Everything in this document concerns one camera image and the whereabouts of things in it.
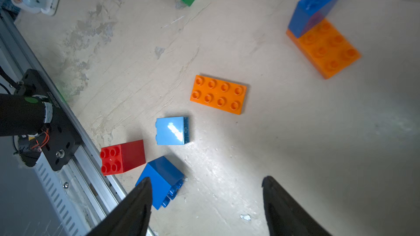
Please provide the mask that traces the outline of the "orange lego brick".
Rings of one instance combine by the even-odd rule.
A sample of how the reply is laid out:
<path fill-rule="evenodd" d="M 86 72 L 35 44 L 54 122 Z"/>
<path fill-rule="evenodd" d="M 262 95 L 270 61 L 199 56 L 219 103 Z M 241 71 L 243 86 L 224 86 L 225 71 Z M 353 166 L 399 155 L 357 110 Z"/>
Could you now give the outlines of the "orange lego brick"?
<path fill-rule="evenodd" d="M 325 79 L 332 78 L 361 58 L 360 52 L 328 19 L 323 19 L 300 38 L 289 29 L 286 35 Z"/>
<path fill-rule="evenodd" d="M 192 102 L 241 115 L 247 86 L 197 75 L 190 95 Z"/>

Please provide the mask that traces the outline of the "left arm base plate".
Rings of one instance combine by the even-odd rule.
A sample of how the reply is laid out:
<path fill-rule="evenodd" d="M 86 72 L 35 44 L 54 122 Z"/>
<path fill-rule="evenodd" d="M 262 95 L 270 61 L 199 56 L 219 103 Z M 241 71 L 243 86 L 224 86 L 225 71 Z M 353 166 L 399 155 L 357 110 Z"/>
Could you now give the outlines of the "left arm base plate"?
<path fill-rule="evenodd" d="M 52 119 L 44 123 L 34 136 L 18 135 L 16 154 L 24 163 L 33 167 L 44 155 L 53 171 L 58 172 L 67 165 L 82 143 L 82 139 L 59 105 L 51 89 L 35 69 L 29 69 L 21 81 L 21 89 L 15 91 L 20 96 L 37 98 L 52 105 Z"/>

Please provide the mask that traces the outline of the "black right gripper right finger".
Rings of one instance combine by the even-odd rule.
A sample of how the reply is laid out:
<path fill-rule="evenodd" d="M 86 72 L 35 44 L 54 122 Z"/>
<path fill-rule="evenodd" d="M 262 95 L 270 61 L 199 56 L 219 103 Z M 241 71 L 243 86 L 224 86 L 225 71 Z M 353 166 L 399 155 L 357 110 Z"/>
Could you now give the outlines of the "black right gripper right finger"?
<path fill-rule="evenodd" d="M 262 188 L 271 236 L 330 235 L 272 176 L 263 179 Z"/>

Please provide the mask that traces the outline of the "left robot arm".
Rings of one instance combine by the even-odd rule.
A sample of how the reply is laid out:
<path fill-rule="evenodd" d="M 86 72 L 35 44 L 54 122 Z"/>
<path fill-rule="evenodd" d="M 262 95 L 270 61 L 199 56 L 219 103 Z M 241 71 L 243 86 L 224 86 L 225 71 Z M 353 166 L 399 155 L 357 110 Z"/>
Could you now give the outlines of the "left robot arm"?
<path fill-rule="evenodd" d="M 53 106 L 35 97 L 1 94 L 1 136 L 36 135 L 51 123 Z"/>

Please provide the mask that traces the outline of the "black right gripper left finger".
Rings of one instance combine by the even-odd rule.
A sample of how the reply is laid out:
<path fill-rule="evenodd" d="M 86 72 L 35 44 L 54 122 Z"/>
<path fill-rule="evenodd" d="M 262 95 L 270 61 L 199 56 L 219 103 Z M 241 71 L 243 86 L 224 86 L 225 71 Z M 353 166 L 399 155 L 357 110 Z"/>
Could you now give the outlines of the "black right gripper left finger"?
<path fill-rule="evenodd" d="M 88 235 L 145 236 L 151 218 L 152 183 L 144 178 Z"/>

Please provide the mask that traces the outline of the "light blue lego brick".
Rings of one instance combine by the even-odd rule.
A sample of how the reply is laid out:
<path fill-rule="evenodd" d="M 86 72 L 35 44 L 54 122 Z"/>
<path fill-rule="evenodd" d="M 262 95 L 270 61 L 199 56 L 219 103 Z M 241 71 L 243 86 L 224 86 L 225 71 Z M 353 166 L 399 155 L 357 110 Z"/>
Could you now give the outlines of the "light blue lego brick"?
<path fill-rule="evenodd" d="M 190 142 L 189 118 L 158 118 L 155 123 L 157 145 L 184 145 Z"/>

